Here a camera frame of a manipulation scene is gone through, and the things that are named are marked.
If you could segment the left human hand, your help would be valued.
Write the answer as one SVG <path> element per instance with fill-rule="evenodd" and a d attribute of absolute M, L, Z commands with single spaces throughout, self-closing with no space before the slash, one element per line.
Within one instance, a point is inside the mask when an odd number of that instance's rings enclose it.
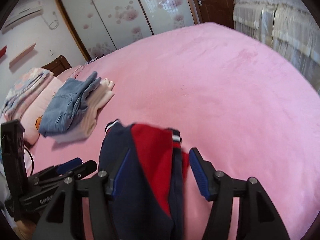
<path fill-rule="evenodd" d="M 19 220 L 16 222 L 14 232 L 21 240 L 31 240 L 35 232 L 36 224 L 29 220 Z"/>

